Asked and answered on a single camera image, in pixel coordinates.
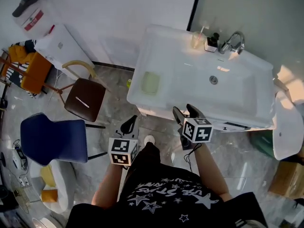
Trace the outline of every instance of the sink basin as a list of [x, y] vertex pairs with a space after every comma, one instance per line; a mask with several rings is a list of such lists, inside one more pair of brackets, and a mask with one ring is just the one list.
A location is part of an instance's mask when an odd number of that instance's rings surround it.
[[[206, 117], [255, 128], [273, 127], [273, 66], [243, 51], [241, 55], [207, 52], [190, 47], [187, 31], [151, 25], [127, 96], [130, 103], [167, 110], [186, 104]], [[145, 72], [160, 76], [156, 95], [140, 90]]]

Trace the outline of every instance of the black t-shirt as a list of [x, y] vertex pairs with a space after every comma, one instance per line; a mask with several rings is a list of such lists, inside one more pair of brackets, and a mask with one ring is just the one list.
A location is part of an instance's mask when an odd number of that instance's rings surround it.
[[136, 169], [119, 201], [109, 209], [90, 204], [73, 207], [67, 228], [128, 225], [194, 225], [236, 227], [242, 220], [265, 219], [252, 193], [226, 203], [187, 170], [159, 164]]

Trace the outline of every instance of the sink drain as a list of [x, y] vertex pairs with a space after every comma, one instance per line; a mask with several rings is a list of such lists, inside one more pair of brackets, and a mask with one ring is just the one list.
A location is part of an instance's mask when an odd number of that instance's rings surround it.
[[215, 76], [210, 76], [209, 81], [213, 85], [216, 85], [218, 83], [218, 79]]

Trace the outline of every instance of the chair leg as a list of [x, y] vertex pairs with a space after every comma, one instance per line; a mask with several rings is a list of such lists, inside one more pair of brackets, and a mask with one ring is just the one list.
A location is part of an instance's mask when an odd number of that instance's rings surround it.
[[92, 125], [92, 124], [86, 124], [85, 126], [86, 127], [92, 127], [92, 128], [101, 128], [101, 129], [105, 128], [105, 126], [98, 126], [98, 125]]
[[96, 154], [96, 155], [93, 155], [93, 156], [89, 156], [87, 159], [88, 159], [88, 161], [89, 161], [89, 160], [98, 158], [98, 157], [100, 157], [100, 156], [106, 155], [106, 154], [108, 154], [108, 152], [104, 152], [104, 153]]

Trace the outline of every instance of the soap dispenser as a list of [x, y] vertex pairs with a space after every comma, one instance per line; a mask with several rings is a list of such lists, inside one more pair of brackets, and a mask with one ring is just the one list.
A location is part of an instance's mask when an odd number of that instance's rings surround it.
[[207, 40], [205, 40], [205, 50], [215, 52], [218, 49], [218, 40], [218, 33], [213, 33], [212, 37], [207, 37]]

